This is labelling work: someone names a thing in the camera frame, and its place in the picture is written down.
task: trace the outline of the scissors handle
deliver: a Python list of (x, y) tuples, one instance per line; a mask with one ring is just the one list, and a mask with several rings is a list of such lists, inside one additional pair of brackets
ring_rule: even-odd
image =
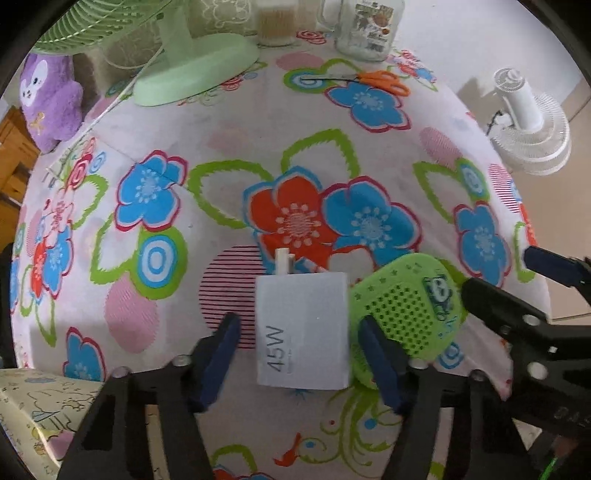
[(358, 73), (357, 78), (359, 83), (370, 85), (393, 95), (407, 97), (411, 93), (410, 88), (400, 81), (398, 75), (387, 70)]

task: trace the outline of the white wall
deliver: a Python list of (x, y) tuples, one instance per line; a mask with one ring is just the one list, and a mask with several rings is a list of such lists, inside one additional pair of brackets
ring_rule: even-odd
[(562, 43), (517, 0), (406, 0), (396, 41), (414, 50), (480, 121), (500, 106), (486, 95), (500, 68), (519, 69), (534, 89), (561, 103), (582, 79)]

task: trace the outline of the white charger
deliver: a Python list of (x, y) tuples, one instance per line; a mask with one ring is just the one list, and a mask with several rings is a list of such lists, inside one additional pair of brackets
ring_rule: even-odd
[(341, 390), (350, 383), (346, 273), (289, 274), (293, 255), (275, 251), (275, 275), (256, 279), (257, 381), (270, 387)]

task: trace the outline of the fan base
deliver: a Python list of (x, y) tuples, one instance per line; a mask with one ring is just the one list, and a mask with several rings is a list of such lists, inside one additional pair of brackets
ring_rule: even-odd
[(234, 33), (194, 39), (190, 57), (171, 64), (166, 51), (145, 69), (134, 86), (134, 101), (141, 106), (164, 105), (205, 92), (244, 72), (256, 62), (254, 42)]

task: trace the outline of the red flower print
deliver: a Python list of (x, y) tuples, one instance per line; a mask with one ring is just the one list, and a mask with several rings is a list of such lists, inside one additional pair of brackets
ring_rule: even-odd
[(415, 68), (411, 67), (410, 65), (405, 65), (404, 63), (401, 63), (398, 65), (398, 69), (406, 74), (406, 75), (412, 75), (413, 77), (417, 77), (417, 72), (415, 72)]
[(275, 258), (277, 248), (289, 248), (296, 260), (307, 258), (326, 268), (337, 235), (320, 213), (321, 191), (314, 174), (294, 167), (244, 192), (245, 220), (268, 258)]
[(407, 60), (412, 60), (412, 61), (418, 61), (418, 58), (416, 58), (415, 55), (413, 55), (411, 52), (409, 52), (408, 50), (403, 50), (402, 51), (402, 56), (403, 58), (407, 59)]
[(56, 246), (57, 237), (66, 229), (66, 225), (74, 210), (74, 192), (70, 189), (61, 189), (51, 200), (51, 213), (47, 216), (44, 236), (48, 248)]
[(224, 89), (227, 92), (238, 90), (238, 87), (240, 86), (243, 80), (244, 78), (242, 77), (242, 74), (240, 74), (221, 83), (220, 87), (222, 87), (222, 89)]
[(527, 241), (530, 243), (532, 247), (537, 247), (538, 241), (535, 238), (534, 228), (531, 226), (530, 216), (528, 215), (523, 203), (519, 204), (519, 209), (521, 210), (521, 216), (523, 217), (523, 221), (525, 223)]
[(96, 138), (90, 137), (84, 144), (84, 148), (82, 149), (82, 157), (84, 157), (85, 155), (92, 156), (92, 154), (95, 152), (95, 146)]
[(230, 470), (223, 465), (216, 465), (213, 469), (215, 480), (273, 480), (272, 477), (262, 472), (254, 472), (248, 476), (234, 476)]
[(33, 272), (31, 273), (31, 291), (35, 298), (40, 299), (43, 291), (43, 266), (47, 258), (45, 240), (41, 241), (33, 255)]
[(300, 446), (300, 442), (301, 442), (301, 433), (298, 432), (295, 434), (294, 443), (291, 446), (291, 448), (289, 450), (287, 450), (281, 458), (279, 458), (279, 459), (274, 458), (273, 459), (275, 464), (279, 465), (279, 466), (292, 466), (296, 462), (297, 458), (299, 457), (299, 455), (297, 453), (297, 449)]
[(326, 43), (326, 39), (322, 33), (312, 32), (310, 30), (301, 30), (296, 34), (296, 37), (306, 40), (308, 43), (312, 43), (312, 45), (322, 45)]
[(66, 180), (66, 185), (68, 187), (76, 190), (80, 185), (82, 185), (82, 182), (86, 178), (86, 172), (88, 171), (91, 161), (92, 155), (87, 153), (84, 154), (82, 158), (74, 164), (72, 171)]

